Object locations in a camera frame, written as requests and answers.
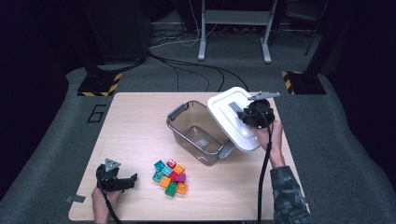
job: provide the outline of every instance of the plastic storage box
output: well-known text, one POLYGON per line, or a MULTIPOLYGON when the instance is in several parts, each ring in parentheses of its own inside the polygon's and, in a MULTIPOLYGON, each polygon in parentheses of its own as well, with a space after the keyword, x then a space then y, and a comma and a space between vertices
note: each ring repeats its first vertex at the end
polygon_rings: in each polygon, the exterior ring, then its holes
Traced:
POLYGON ((212 118, 206 106, 189 101, 172 111, 166 124, 173 131, 178 144, 206 166, 226 157, 234 143, 212 118))

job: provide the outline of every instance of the sleeve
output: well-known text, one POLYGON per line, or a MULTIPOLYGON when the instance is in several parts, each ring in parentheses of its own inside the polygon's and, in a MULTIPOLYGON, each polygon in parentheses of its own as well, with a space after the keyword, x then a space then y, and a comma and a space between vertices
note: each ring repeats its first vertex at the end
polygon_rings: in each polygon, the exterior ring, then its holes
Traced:
POLYGON ((312 218, 306 209, 300 185, 289 166, 271 170, 274 194, 275 224, 310 224, 312 218))

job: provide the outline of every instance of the human hand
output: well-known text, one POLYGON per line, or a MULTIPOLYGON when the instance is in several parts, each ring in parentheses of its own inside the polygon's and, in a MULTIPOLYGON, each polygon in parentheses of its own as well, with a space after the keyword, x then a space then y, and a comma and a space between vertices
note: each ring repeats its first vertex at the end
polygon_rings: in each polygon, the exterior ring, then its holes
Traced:
MULTIPOLYGON (((111 206, 114 208, 119 199, 121 190, 112 191, 107 193, 107 199, 110 201, 111 206)), ((110 212, 108 211, 105 198, 99 188, 93 189, 92 192, 92 209, 94 223, 107 224, 110 212)))
MULTIPOLYGON (((272 130, 272 149, 270 153, 270 162, 273 168, 284 166, 286 165, 286 163, 285 158, 282 154, 283 125, 279 120, 274 120, 274 122, 270 124, 269 128, 270 130, 272 130)), ((264 150, 267 149, 267 145, 269 142, 268 130, 258 129, 256 127, 250 127, 250 130, 256 134, 262 148, 264 148, 264 150)))

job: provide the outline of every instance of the container lid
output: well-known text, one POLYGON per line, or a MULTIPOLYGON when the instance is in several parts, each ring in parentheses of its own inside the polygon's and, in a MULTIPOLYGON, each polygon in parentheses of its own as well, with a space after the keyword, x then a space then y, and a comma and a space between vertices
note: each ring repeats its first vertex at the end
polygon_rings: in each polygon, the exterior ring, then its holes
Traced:
POLYGON ((250 94, 233 87, 207 101, 207 109, 231 141, 242 151, 252 151, 260 146, 256 134, 251 131, 236 111, 243 111, 251 103, 250 94))

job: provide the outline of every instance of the dark background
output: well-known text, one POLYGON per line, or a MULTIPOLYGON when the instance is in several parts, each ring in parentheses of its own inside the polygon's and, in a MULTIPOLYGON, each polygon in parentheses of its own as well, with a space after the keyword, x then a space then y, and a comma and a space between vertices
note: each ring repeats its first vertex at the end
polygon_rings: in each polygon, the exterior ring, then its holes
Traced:
MULTIPOLYGON (((337 39, 338 35, 331 32, 337 30, 334 26, 344 24, 337 18, 353 17, 339 61, 328 79, 343 104, 350 130, 396 188, 395 4, 374 0, 330 2, 321 27, 323 37, 337 39)), ((65 75, 83 66, 65 26, 65 4, 81 21, 76 26, 86 40, 91 59, 103 64, 78 1, 16 0, 2 1, 0 6, 1 197, 35 152, 62 105, 68 88, 65 75)), ((321 52, 313 58, 316 68, 331 55, 329 48, 318 50, 321 52)))

